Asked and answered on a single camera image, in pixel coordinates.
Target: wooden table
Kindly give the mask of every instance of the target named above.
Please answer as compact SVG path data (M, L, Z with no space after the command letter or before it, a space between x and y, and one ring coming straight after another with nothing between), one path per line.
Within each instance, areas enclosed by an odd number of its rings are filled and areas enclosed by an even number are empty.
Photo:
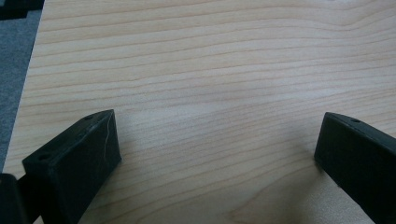
M372 223L314 165L326 111L396 136L388 1L47 0L5 172L114 108L81 223Z

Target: gray carpet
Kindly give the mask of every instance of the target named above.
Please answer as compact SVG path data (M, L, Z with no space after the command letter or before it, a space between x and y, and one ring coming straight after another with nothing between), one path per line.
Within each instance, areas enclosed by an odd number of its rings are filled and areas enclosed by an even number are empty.
M41 11L26 19L0 21L0 172L21 99Z

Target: black object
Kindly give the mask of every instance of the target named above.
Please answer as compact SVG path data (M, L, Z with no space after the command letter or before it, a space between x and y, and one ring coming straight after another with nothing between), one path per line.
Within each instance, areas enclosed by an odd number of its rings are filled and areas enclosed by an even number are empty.
M27 12L41 10L44 0L6 0L0 7L0 21L26 18Z
M375 223L396 223L396 139L326 113L315 160Z
M18 186L0 175L0 223L78 223L120 160L113 110L79 120L22 161Z

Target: gray floor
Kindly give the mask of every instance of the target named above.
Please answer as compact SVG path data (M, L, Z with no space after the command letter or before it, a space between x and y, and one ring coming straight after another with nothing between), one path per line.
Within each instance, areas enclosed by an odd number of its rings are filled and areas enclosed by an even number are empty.
M0 21L0 172L21 99L41 11L26 19Z

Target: wood grain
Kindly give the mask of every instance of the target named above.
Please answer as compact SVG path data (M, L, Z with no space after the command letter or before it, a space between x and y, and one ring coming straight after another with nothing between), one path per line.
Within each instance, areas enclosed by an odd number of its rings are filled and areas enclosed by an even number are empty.
M81 223L372 223L314 165L326 111L396 136L389 1L47 0L5 171L114 108Z

